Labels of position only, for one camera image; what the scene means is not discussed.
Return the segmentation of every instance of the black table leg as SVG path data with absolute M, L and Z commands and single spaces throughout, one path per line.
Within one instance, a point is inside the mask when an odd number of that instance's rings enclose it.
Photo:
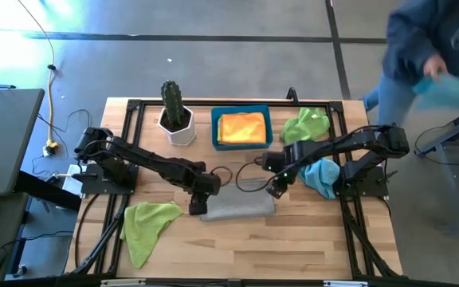
M 52 184 L 46 183 L 24 171 L 19 171 L 14 191 L 25 192 L 70 210 L 79 210 L 80 198 Z

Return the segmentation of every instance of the person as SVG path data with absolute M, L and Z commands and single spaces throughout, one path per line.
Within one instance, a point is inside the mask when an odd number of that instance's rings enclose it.
M 402 126 L 423 77 L 459 77 L 459 0 L 410 0 L 392 12 L 379 85 L 363 98 L 378 124 Z

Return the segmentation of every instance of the gray towel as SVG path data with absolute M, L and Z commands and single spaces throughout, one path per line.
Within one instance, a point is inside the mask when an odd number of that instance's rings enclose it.
M 263 179 L 243 179 L 238 184 L 244 189 L 253 189 L 266 183 Z M 208 212 L 200 216 L 204 222 L 271 216 L 276 213 L 274 200 L 264 189 L 256 192 L 243 192 L 235 183 L 221 188 L 219 194 L 210 196 L 207 201 Z

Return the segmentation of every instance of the blue tray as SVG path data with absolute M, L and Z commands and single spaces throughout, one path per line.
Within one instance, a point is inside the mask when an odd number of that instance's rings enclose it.
M 267 143 L 251 143 L 251 144 L 219 144 L 217 141 L 217 129 L 218 121 L 221 115 L 235 114 L 240 112 L 261 112 L 265 118 L 265 128 L 267 132 Z M 268 148 L 274 141 L 272 134 L 272 124 L 270 121 L 269 106 L 266 105 L 250 105 L 244 107 L 224 107 L 224 108 L 212 108 L 212 144 L 218 151 L 234 151 L 242 149 L 254 149 L 254 148 Z

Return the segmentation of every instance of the light blue cloth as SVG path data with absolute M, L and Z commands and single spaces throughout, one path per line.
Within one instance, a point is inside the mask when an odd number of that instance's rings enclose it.
M 339 177 L 339 165 L 328 159 L 320 159 L 308 167 L 302 167 L 299 173 L 304 183 L 316 189 L 326 199 L 335 199 L 332 185 Z
M 439 81 L 426 77 L 414 91 L 421 97 L 421 108 L 459 108 L 459 77 L 441 75 Z

